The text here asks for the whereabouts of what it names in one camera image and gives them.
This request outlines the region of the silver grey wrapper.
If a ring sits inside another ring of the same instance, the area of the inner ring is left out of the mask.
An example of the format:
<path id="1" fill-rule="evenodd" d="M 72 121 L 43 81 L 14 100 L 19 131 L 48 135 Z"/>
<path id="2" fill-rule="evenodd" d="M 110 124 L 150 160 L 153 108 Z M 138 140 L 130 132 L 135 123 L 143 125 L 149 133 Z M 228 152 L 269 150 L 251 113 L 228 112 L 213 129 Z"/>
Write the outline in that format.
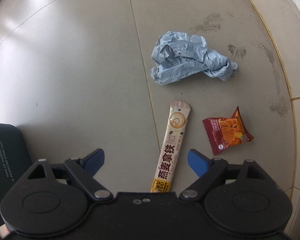
<path id="1" fill-rule="evenodd" d="M 155 66 L 150 75 L 162 86 L 197 73 L 227 81 L 236 74 L 238 64 L 216 50 L 209 49 L 204 37 L 179 31 L 162 34 L 153 48 Z"/>

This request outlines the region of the red orange snack packet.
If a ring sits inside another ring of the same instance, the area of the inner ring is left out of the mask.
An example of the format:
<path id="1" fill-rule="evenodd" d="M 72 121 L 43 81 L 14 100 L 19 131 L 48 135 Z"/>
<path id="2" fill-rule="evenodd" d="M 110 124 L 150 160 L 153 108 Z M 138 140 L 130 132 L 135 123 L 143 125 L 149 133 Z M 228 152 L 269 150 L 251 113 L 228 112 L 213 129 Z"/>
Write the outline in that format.
<path id="1" fill-rule="evenodd" d="M 239 107 L 236 107 L 230 118 L 207 118 L 203 120 L 203 125 L 214 156 L 254 139 L 243 124 Z"/>

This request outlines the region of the oat latte stick sachet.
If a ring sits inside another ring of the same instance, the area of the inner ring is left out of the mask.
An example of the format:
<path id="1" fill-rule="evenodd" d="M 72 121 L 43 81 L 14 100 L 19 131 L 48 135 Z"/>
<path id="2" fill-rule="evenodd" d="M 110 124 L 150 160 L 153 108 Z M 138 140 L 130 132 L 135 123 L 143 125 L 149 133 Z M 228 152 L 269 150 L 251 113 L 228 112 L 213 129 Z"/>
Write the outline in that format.
<path id="1" fill-rule="evenodd" d="M 175 100 L 170 103 L 168 122 L 151 193 L 165 193 L 171 188 L 190 111 L 191 106 L 188 103 Z"/>

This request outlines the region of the dark green trash bin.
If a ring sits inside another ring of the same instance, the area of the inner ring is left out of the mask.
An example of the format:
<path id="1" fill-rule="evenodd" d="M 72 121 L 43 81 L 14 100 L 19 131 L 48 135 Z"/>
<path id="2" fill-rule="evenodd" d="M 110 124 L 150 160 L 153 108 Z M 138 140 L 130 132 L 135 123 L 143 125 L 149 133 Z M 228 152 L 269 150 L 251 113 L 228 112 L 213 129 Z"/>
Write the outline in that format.
<path id="1" fill-rule="evenodd" d="M 13 125 L 0 124 L 0 202 L 31 165 L 21 131 Z"/>

